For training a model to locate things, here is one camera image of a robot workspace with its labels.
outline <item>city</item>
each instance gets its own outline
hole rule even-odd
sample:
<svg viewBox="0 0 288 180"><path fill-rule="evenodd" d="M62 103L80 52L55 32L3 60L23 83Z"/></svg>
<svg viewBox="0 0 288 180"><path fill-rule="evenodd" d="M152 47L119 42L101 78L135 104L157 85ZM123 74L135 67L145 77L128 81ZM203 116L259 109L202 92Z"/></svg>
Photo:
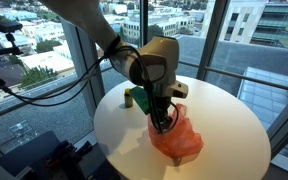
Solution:
<svg viewBox="0 0 288 180"><path fill-rule="evenodd" d="M179 75L196 77L195 66L199 65L203 53L214 3L214 0L149 1L148 41L156 35L178 40L179 61L181 62L177 71ZM113 30L123 41L134 47L138 47L140 38L139 6L138 0L101 0L99 6ZM61 23L63 19L38 1L0 1L0 22L7 21L16 21L23 25L21 31L12 33L16 46L23 54L0 56L0 78L7 82L7 86L14 93L39 95L43 88L54 89L54 84L65 84L76 79L75 62ZM11 46L12 43L7 40L5 33L0 32L0 49ZM103 56L103 50L96 47L98 57ZM288 62L285 62L285 59L288 60L288 1L232 0L222 25L213 66L240 75L252 74L254 77L263 78L263 73L269 72L272 74L269 81L288 86ZM116 72L110 68L108 61L101 63L105 92L126 80L116 75ZM283 81L277 81L275 77L281 77ZM275 102L273 98L270 99L278 104L278 110L268 111L263 107L259 109L255 99L249 100L250 92L243 90L243 88L249 88L247 82L243 83L238 79L225 78L212 73L208 77L208 82L239 97L258 115L265 129L270 127L288 104L287 92L279 94L282 100L278 102ZM74 102L83 101L82 98L77 97L78 100L73 100L70 106L73 106ZM0 110L3 110L3 107L11 107L12 104L16 104L14 102L17 100L0 90ZM32 114L36 111L31 107L21 109L31 111ZM57 110L56 107L52 107L46 111ZM77 123L79 125L74 122L77 126L76 131L79 131L74 135L67 133L71 130L63 127L65 125L58 125L59 122L48 123L50 119L46 117L45 121L30 120L29 124L37 133L52 129L63 138L76 142L92 130L92 127L85 127L85 124L89 124L88 115L85 112L79 112L79 114L87 117L87 120ZM14 120L3 122L6 117ZM29 116L23 115L23 117L26 117L25 120L29 119ZM13 136L10 127L21 121L14 113L5 115L5 118L0 117L0 148L3 152L8 152L18 146L16 138L10 138Z"/></svg>

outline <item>white round table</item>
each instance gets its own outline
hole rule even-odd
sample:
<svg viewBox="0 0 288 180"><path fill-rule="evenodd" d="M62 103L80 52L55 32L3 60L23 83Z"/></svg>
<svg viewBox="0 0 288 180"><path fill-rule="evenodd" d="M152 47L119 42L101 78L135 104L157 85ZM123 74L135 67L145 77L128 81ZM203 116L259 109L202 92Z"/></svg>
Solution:
<svg viewBox="0 0 288 180"><path fill-rule="evenodd" d="M94 131L108 161L131 180L262 179L271 148L254 113L214 85L183 76L177 80L189 86L189 94L172 101L187 106L193 130L202 135L199 156L172 160L151 144L147 116L135 101L124 108L124 89L135 86L126 81L105 95L95 113Z"/></svg>

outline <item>orange plastic bag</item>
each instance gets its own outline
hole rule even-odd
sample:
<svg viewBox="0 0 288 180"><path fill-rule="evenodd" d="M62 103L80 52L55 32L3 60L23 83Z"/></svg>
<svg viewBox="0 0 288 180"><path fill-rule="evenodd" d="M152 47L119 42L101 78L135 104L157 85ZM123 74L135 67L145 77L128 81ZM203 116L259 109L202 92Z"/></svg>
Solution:
<svg viewBox="0 0 288 180"><path fill-rule="evenodd" d="M187 107L183 104L176 104L179 110L179 117L175 127L163 135L154 128L150 116L148 116L148 131L152 144L163 154L170 158L182 158L189 155L199 154L203 148L203 140L199 133L192 129L190 119L186 116ZM177 111L172 114L175 120Z"/></svg>

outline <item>plastic bag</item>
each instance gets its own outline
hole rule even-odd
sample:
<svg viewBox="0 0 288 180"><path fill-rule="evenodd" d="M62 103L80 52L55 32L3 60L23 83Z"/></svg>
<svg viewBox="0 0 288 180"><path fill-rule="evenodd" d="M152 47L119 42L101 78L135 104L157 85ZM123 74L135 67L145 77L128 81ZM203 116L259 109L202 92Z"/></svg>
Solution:
<svg viewBox="0 0 288 180"><path fill-rule="evenodd" d="M203 140L199 133L192 129L190 119L186 116L187 107L176 104L179 117L175 127L165 134L159 134L154 128L150 116L148 116L148 131L152 144L163 154L170 158L182 158L189 155L199 154L203 148ZM174 109L171 115L175 120L177 111Z"/></svg>

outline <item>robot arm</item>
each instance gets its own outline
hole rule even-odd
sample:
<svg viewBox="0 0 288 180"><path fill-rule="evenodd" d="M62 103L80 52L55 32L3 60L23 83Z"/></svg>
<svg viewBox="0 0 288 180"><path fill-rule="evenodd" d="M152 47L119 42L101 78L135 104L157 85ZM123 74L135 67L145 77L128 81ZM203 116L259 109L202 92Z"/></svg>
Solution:
<svg viewBox="0 0 288 180"><path fill-rule="evenodd" d="M167 129L165 121L168 119L167 109L171 97L186 98L187 85L176 81L176 69L179 58L179 45L176 39L167 37L154 37L144 47L134 51L118 51L129 45L119 39L111 26L105 20L99 9L99 0L40 0L50 10L57 13L75 26L83 29L106 54L116 71L121 73L136 85L144 86L149 80L152 83L155 111L158 124L157 129L163 133Z"/></svg>

